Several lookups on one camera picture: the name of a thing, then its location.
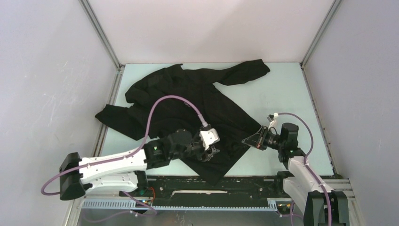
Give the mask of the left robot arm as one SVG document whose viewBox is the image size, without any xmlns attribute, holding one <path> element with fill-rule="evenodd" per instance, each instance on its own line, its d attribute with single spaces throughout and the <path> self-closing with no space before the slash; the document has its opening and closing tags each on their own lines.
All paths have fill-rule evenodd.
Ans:
<svg viewBox="0 0 399 226">
<path fill-rule="evenodd" d="M 179 129 L 167 137 L 152 140 L 141 148 L 103 157 L 80 157 L 70 153 L 59 168 L 60 200 L 70 201 L 95 192 L 134 192 L 147 194 L 146 171 L 168 166 L 172 160 L 193 157 L 209 161 L 218 153 L 220 140 L 215 129 L 201 130 L 195 136 Z"/>
</svg>

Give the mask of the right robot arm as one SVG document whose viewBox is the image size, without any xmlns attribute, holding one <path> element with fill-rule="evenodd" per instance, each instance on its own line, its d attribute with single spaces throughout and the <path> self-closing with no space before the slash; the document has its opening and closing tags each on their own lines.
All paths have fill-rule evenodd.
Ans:
<svg viewBox="0 0 399 226">
<path fill-rule="evenodd" d="M 292 123 L 283 123 L 279 134 L 264 126 L 242 143 L 259 150 L 277 150 L 279 161 L 287 170 L 278 172 L 274 192 L 280 197 L 291 197 L 303 214 L 305 226 L 350 225 L 347 196 L 315 173 L 298 147 L 298 132 L 299 127 Z"/>
</svg>

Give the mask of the black jacket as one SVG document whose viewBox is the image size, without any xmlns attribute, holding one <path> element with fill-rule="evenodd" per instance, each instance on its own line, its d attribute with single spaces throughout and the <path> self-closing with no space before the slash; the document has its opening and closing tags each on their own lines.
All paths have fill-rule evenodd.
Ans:
<svg viewBox="0 0 399 226">
<path fill-rule="evenodd" d="M 241 141 L 260 129 L 260 124 L 215 87 L 244 84 L 265 76 L 269 67 L 261 60 L 216 69 L 183 69 L 180 64 L 157 70 L 134 83 L 125 93 L 129 107 L 106 105 L 96 118 L 107 127 L 134 140 L 163 138 L 186 129 L 195 134 L 201 122 L 216 129 L 220 150 L 210 161 L 185 158 L 183 162 L 203 180 L 216 185 L 249 149 Z"/>
</svg>

